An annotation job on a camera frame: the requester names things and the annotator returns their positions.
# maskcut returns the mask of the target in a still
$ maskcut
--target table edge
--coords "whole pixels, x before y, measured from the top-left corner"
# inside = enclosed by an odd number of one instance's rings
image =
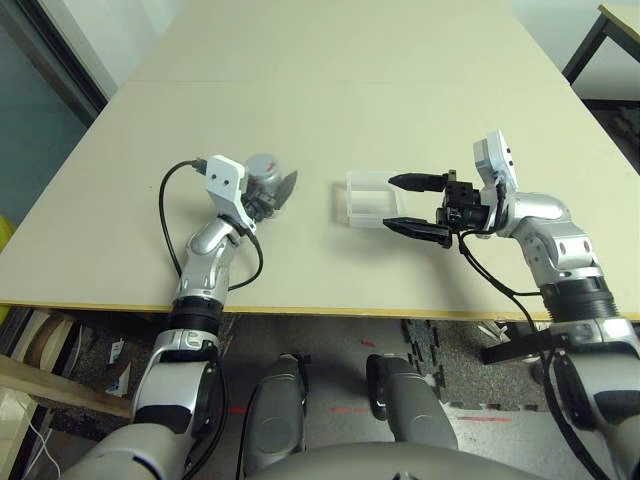
[[[600,12],[602,12],[602,14],[604,16],[606,16],[609,20],[611,20],[616,25],[618,25],[632,39],[634,39],[636,42],[640,43],[640,33],[636,32],[636,30],[631,25],[629,25],[628,23],[626,23],[622,19],[620,19],[618,16],[616,16],[616,14],[614,12],[609,10],[609,8],[607,7],[606,4],[604,4],[604,3],[600,4],[598,6],[598,10],[600,10]]]
[[[0,299],[0,305],[15,305],[40,308],[64,308],[71,310],[110,310],[119,312],[167,313],[170,305],[121,305],[98,303],[67,302],[29,302],[7,301]],[[225,307],[226,313],[263,313],[287,315],[330,315],[344,317],[388,317],[388,318],[425,318],[434,320],[485,320],[485,321],[524,321],[525,317],[516,312],[473,312],[457,310],[420,310],[420,309],[386,309],[386,308],[353,308],[353,307],[292,307],[292,306],[234,306]],[[640,321],[640,312],[623,312],[621,316]],[[531,312],[531,317],[538,321],[550,321],[547,312]]]

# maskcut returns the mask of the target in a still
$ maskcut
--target black cable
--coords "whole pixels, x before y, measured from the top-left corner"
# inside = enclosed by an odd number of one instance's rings
[[[186,166],[193,166],[193,162],[193,160],[187,160],[184,162],[176,163],[173,167],[171,167],[162,178],[162,182],[160,182],[160,192],[158,193],[158,212],[160,213],[160,224],[162,225],[162,233],[164,234],[164,240],[167,242],[169,255],[171,255],[171,261],[173,262],[173,266],[175,267],[178,276],[182,275],[182,268],[180,268],[180,262],[178,262],[178,257],[176,257],[176,252],[173,249],[171,237],[169,236],[169,229],[167,228],[167,220],[165,219],[164,215],[164,189],[167,186],[169,178],[171,178],[171,175],[173,175],[176,170],[179,170],[180,168]]]
[[[509,289],[508,287],[504,287],[504,289],[498,288],[498,286],[496,286],[494,282],[497,282],[502,286],[504,285],[498,282],[497,280],[495,280],[495,278],[491,278],[491,279],[487,278],[487,276],[483,274],[483,272],[487,272],[486,269],[484,269],[484,267],[480,265],[480,263],[475,259],[475,257],[473,257],[473,255],[471,255],[471,252],[469,252],[469,249],[466,247],[466,245],[464,245],[464,249],[466,250],[466,252],[468,252],[469,257],[467,257],[467,255],[465,255],[464,253],[463,255],[465,256],[467,261],[469,261],[471,266],[474,267],[474,270],[480,273],[480,275],[483,278],[485,278],[489,283],[491,283],[493,287],[495,287],[498,291],[504,294],[509,300],[511,300],[520,309],[520,311],[522,311],[525,318],[527,319],[527,322],[529,323],[529,327],[531,328],[531,331],[536,337],[536,341],[538,344],[538,355],[540,356],[540,361],[542,362],[542,369],[543,369],[542,383],[544,388],[544,396],[545,396],[545,399],[547,400],[547,405],[549,406],[549,411],[551,412],[551,416],[553,417],[556,424],[558,425],[558,428],[560,429],[560,433],[562,433],[562,436],[564,437],[565,441],[569,445],[569,448],[571,448],[571,451],[573,452],[573,454],[576,456],[578,460],[580,460],[580,463],[582,463],[582,465],[591,474],[593,478],[595,478],[596,480],[609,480],[609,477],[607,477],[604,471],[593,459],[589,451],[585,448],[582,441],[576,435],[576,432],[573,430],[571,425],[569,425],[567,420],[564,418],[564,415],[562,414],[562,410],[560,409],[560,405],[558,404],[558,399],[556,398],[556,394],[553,389],[553,385],[551,383],[551,377],[549,375],[549,368],[551,367],[551,362],[553,361],[555,348],[552,349],[551,352],[549,353],[549,356],[545,358],[544,348],[542,344],[542,336],[538,331],[538,329],[536,328],[535,324],[533,323],[533,319],[531,318],[531,315],[529,314],[527,309],[516,298],[517,292],[513,292],[513,290]],[[474,266],[474,263],[472,263],[471,259],[473,259],[473,261],[477,264],[479,268],[476,268]]]
[[[190,480],[193,476],[198,473],[198,471],[202,468],[202,466],[209,460],[211,454],[220,443],[220,438],[222,437],[222,432],[224,431],[224,427],[227,424],[227,417],[229,416],[229,392],[227,390],[227,381],[224,377],[224,370],[222,369],[222,364],[220,360],[216,360],[216,367],[218,369],[218,375],[220,376],[220,389],[222,392],[222,416],[220,417],[220,423],[218,423],[218,428],[216,429],[213,438],[211,439],[211,443],[204,451],[202,456],[198,459],[198,461],[194,464],[193,468],[184,474],[183,480]]]
[[[533,296],[542,295],[540,292],[516,292],[510,289],[509,287],[507,287],[504,283],[502,283],[496,277],[491,275],[491,273],[489,273],[489,271],[480,264],[480,262],[476,259],[476,257],[473,256],[473,254],[467,247],[467,244],[464,242],[464,238],[468,235],[472,235],[472,234],[492,235],[501,226],[502,211],[504,208],[504,201],[507,196],[507,189],[504,185],[504,182],[499,182],[498,185],[496,185],[496,195],[498,198],[498,203],[496,205],[496,213],[493,220],[493,225],[487,230],[467,230],[462,234],[460,234],[459,232],[456,232],[456,235],[458,237],[458,249],[460,250],[460,253],[464,256],[464,258],[467,260],[467,262],[469,262],[469,265],[471,265],[476,272],[478,272],[485,280],[491,283],[491,285],[493,285],[497,290],[499,290],[503,294],[507,296],[515,295],[518,297],[533,297]]]
[[[175,164],[173,167],[169,169],[169,171],[167,171],[167,173],[162,178],[162,182],[160,182],[160,191],[158,193],[158,212],[160,214],[160,224],[162,225],[162,233],[164,234],[164,240],[167,243],[167,248],[169,249],[169,255],[171,256],[171,261],[173,262],[173,266],[176,269],[176,273],[178,274],[178,277],[182,275],[182,268],[180,267],[180,262],[178,261],[176,252],[173,249],[173,243],[171,242],[171,236],[169,235],[169,229],[167,228],[167,220],[165,218],[165,213],[164,213],[164,191],[167,186],[167,182],[169,181],[169,178],[171,178],[171,175],[173,175],[176,172],[176,170],[186,166],[192,166],[199,173],[204,174],[204,172],[206,171],[206,160],[197,158],[195,160],[186,160],[184,162],[179,162]],[[264,256],[262,254],[262,248],[260,247],[260,242],[258,242],[258,239],[256,238],[256,236],[250,230],[245,230],[244,233],[247,235],[247,237],[249,237],[249,240],[255,247],[256,252],[258,253],[258,270],[248,280],[245,280],[236,285],[230,286],[229,290],[235,290],[237,288],[244,287],[245,285],[249,285],[251,282],[253,282],[256,278],[260,276],[260,273],[262,273],[262,268],[264,266]]]
[[[240,434],[240,446],[238,447],[238,463],[236,464],[236,480],[240,480],[240,471],[242,470],[242,454],[244,453],[244,437],[247,433],[247,423],[249,421],[249,410],[253,404],[253,399],[256,396],[258,387],[253,389],[249,401],[247,402],[247,410],[244,412],[244,419],[242,420],[242,433]]]
[[[231,285],[229,287],[230,291],[235,290],[236,288],[244,287],[245,285],[249,285],[251,282],[253,282],[256,278],[260,276],[260,274],[262,273],[262,267],[264,266],[264,256],[262,255],[262,247],[260,247],[260,242],[258,242],[258,238],[250,230],[247,230],[245,233],[247,237],[249,237],[249,240],[251,241],[251,243],[253,243],[253,246],[256,248],[256,252],[258,254],[258,270],[256,270],[256,273],[254,273],[253,276],[248,280],[237,283],[235,285]]]

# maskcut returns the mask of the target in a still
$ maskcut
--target metal can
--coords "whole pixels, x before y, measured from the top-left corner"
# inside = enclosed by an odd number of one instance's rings
[[[247,160],[249,182],[259,186],[268,195],[275,197],[282,182],[282,172],[273,155],[257,153]]]

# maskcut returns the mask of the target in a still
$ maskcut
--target transparent plastic box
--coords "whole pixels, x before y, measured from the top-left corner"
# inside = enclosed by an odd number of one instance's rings
[[[356,228],[383,228],[382,219],[401,215],[398,188],[389,178],[396,172],[347,172],[347,216]]]

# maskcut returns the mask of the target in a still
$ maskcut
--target table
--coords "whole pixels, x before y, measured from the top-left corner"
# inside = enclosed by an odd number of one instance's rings
[[[640,6],[606,4],[562,74],[573,83],[605,38],[609,37],[640,62]]]
[[[0,303],[167,311],[176,278],[158,220],[163,174],[197,156],[269,152],[299,170],[298,185],[259,225],[263,274],[229,294],[228,311],[521,318],[455,249],[345,225],[347,171],[455,168],[480,185],[472,144],[497,128],[521,190],[570,206],[620,310],[640,318],[639,178],[497,0],[191,0],[5,248]],[[440,202],[411,194],[407,213],[433,220]],[[186,170],[166,206],[177,246],[213,213]],[[232,282],[256,268],[245,243]],[[470,247],[512,288],[534,288],[515,241]]]

